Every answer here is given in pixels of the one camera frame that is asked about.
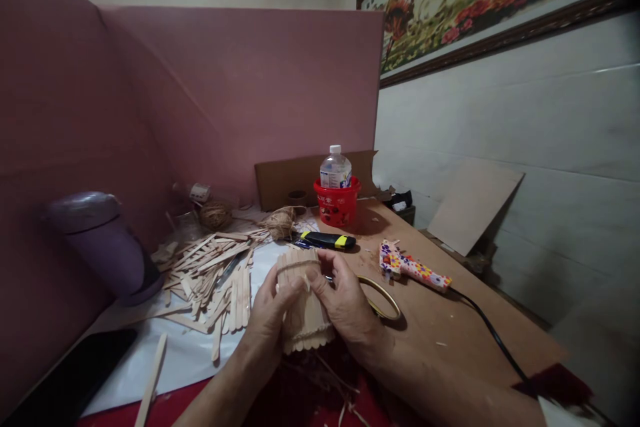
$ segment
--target bottle label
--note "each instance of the bottle label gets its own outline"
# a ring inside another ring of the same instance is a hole
[[[320,171],[320,185],[323,188],[335,189],[351,187],[351,170],[347,173]]]
[[[349,188],[351,187],[351,170],[347,174],[347,177],[344,180],[340,181],[340,188]]]

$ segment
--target black smartphone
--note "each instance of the black smartphone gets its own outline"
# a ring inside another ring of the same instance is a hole
[[[135,341],[133,329],[93,334],[49,373],[3,423],[14,426],[73,426]]]

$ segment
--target person's right hand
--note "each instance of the person's right hand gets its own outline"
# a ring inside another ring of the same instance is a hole
[[[371,306],[360,286],[358,277],[347,262],[331,250],[318,250],[321,269],[333,273],[335,290],[317,270],[307,268],[311,289],[325,306],[331,323],[347,344],[351,355],[364,366],[379,362],[390,354],[394,339]]]

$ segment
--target jute twine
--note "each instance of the jute twine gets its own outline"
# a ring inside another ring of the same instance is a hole
[[[200,224],[216,232],[231,222],[231,206],[219,200],[209,200],[200,209]]]
[[[293,207],[282,207],[265,218],[258,225],[269,230],[274,240],[282,240],[291,237],[295,212]]]

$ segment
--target pink wall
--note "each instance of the pink wall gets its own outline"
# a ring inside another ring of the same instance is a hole
[[[184,182],[257,201],[258,162],[373,148],[382,13],[101,11]]]
[[[2,419],[109,300],[43,205],[114,193],[153,247],[171,180],[94,5],[0,0],[0,19]]]

